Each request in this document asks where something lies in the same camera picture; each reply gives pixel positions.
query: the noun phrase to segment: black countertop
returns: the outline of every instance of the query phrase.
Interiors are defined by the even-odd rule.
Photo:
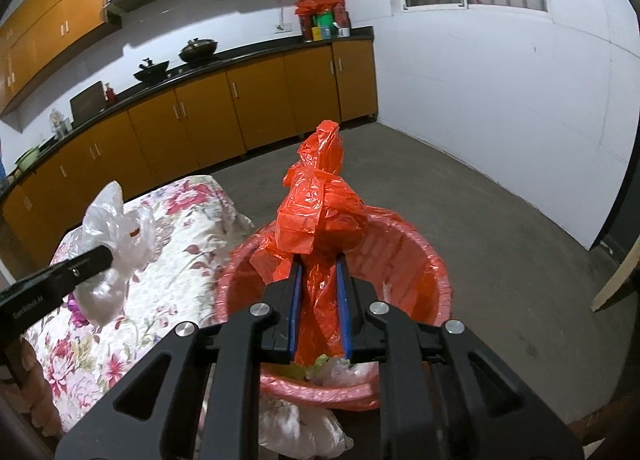
[[[70,141],[75,136],[88,130],[98,122],[105,118],[126,110],[129,106],[135,103],[142,102],[146,97],[161,92],[162,90],[176,87],[184,81],[188,81],[206,74],[210,74],[216,71],[221,71],[231,66],[251,61],[251,59],[264,57],[268,55],[276,55],[285,52],[291,52],[292,50],[299,50],[301,48],[313,48],[317,46],[324,46],[334,42],[352,41],[352,40],[373,40],[373,27],[361,26],[351,29],[351,36],[349,37],[334,37],[331,39],[325,39],[322,41],[303,42],[302,36],[288,36],[278,39],[272,39],[268,41],[262,41],[260,43],[253,43],[251,45],[245,45],[238,48],[232,48],[225,50],[224,52],[216,53],[216,58],[204,66],[198,68],[190,68],[187,64],[177,66],[167,71],[168,78],[159,84],[148,86],[145,84],[136,84],[131,88],[127,88],[118,93],[118,103],[110,106],[109,108],[101,111],[95,117],[92,117],[87,122],[82,123],[80,126],[76,126],[71,133],[69,133],[63,140],[56,142],[46,150],[42,151],[36,161],[31,164],[27,172],[22,173],[16,178],[13,183],[5,186],[5,189],[0,192],[0,203],[4,201],[4,198],[11,192],[11,190],[19,184],[25,177],[35,171],[40,164],[46,161],[51,155],[55,154],[64,144]]]

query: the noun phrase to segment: metal bolt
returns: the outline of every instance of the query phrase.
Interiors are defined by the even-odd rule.
[[[178,323],[178,326],[175,327],[175,333],[180,337],[187,337],[187,335],[193,334],[195,329],[196,326],[193,323],[185,321],[184,323]]]
[[[444,329],[450,334],[462,334],[465,331],[465,325],[457,319],[449,319],[444,323]]]
[[[266,303],[256,303],[251,305],[249,312],[251,312],[255,316],[259,316],[267,315],[269,313],[269,310],[271,310],[271,308]]]
[[[383,315],[389,312],[389,305],[384,301],[374,301],[369,305],[369,310],[371,310],[372,314]]]

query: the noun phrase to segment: red trash can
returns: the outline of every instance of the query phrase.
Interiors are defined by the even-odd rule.
[[[370,206],[366,212],[365,237],[347,253],[351,275],[370,281],[379,299],[400,307],[412,319],[436,326],[444,323],[451,314],[452,296],[444,262],[400,215]],[[258,230],[231,254],[216,289],[214,315],[219,321],[262,298],[264,282],[249,259],[272,225]],[[377,374],[355,386],[328,388],[278,376],[263,364],[260,390],[295,404],[336,410],[372,410],[380,403]]]

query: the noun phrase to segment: gray floor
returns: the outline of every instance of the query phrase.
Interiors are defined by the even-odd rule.
[[[342,176],[365,203],[398,211],[434,245],[449,270],[454,315],[564,421],[607,403],[625,368],[637,307],[632,292],[591,313],[615,268],[608,256],[587,252],[523,200],[402,133],[366,124],[341,134]],[[214,173],[257,226],[274,219],[297,147]]]

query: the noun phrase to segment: electrical outlet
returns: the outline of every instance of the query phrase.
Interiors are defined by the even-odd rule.
[[[282,26],[277,24],[276,25],[276,34],[283,34],[284,32],[291,32],[292,28],[291,28],[291,24],[290,23],[283,23]]]

